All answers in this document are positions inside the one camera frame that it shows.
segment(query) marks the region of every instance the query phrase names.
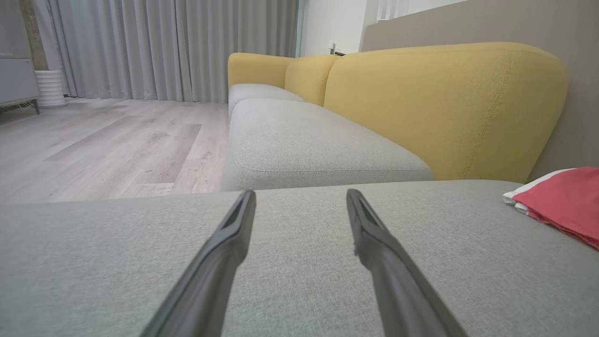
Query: red cloth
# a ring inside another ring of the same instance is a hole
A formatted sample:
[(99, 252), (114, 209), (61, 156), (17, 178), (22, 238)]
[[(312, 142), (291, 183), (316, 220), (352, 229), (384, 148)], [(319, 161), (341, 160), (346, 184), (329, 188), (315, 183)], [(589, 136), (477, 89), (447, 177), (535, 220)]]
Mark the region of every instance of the red cloth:
[(556, 174), (514, 196), (528, 215), (599, 250), (599, 168)]

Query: wooden floor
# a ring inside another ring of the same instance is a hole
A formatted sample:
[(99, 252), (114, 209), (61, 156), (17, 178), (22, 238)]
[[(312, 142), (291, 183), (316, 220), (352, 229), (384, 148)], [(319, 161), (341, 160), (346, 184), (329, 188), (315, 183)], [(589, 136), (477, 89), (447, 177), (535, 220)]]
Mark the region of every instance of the wooden floor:
[(0, 125), (0, 204), (219, 188), (226, 104), (71, 99), (23, 114)]

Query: white vase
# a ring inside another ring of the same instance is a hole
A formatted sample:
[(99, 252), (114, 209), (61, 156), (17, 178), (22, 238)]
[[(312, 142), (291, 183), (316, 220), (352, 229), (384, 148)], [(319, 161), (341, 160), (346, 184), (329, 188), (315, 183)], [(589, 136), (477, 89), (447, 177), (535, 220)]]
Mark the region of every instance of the white vase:
[(38, 106), (41, 108), (57, 108), (66, 105), (62, 93), (62, 70), (36, 70), (35, 77), (40, 87)]

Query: gray seat cushion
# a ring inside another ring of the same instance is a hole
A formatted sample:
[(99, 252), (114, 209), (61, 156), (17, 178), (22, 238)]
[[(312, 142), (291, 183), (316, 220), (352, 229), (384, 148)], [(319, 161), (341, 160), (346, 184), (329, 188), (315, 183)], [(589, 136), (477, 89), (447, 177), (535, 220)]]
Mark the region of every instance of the gray seat cushion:
[(278, 100), (304, 101), (293, 92), (277, 86), (254, 83), (236, 84), (229, 89), (229, 122), (231, 122), (231, 113), (235, 105), (247, 98), (275, 98)]
[(237, 104), (222, 191), (432, 180), (424, 161), (312, 103)]
[[(489, 180), (353, 186), (470, 336), (595, 336), (599, 252)], [(256, 193), (223, 337), (383, 336), (348, 186)], [(138, 336), (238, 193), (0, 207), (4, 336)]]

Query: yellow cushion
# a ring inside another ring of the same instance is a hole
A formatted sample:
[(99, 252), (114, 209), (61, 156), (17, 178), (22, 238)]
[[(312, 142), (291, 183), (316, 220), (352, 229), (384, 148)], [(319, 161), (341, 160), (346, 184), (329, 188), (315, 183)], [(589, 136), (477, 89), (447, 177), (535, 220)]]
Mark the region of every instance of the yellow cushion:
[(259, 83), (285, 88), (285, 71), (292, 58), (251, 53), (229, 56), (229, 88), (238, 83)]
[(336, 55), (318, 55), (290, 61), (285, 75), (285, 89), (306, 102), (319, 106), (325, 101), (326, 79), (336, 60)]
[(437, 179), (525, 182), (562, 111), (567, 74), (516, 43), (339, 58), (324, 107), (421, 157)]

